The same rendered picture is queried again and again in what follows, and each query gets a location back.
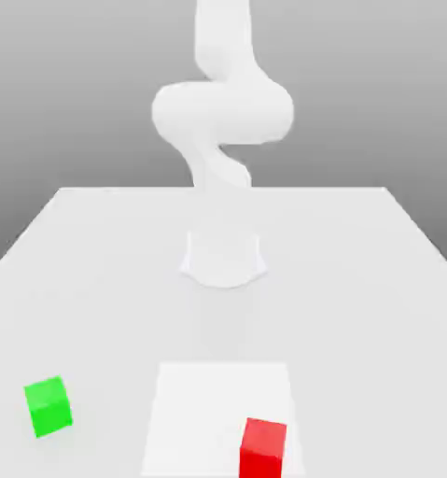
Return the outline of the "small green cube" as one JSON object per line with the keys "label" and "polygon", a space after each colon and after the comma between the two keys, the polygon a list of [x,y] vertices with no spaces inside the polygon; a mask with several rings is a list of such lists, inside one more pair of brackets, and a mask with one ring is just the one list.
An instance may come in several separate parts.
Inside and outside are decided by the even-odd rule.
{"label": "small green cube", "polygon": [[36,438],[73,424],[70,401],[60,375],[23,389]]}

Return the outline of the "small red cube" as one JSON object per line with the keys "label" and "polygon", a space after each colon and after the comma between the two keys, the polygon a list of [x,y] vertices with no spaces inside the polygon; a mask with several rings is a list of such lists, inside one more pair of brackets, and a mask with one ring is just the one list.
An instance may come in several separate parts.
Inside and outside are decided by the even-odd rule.
{"label": "small red cube", "polygon": [[287,425],[248,417],[239,453],[239,478],[282,478]]}

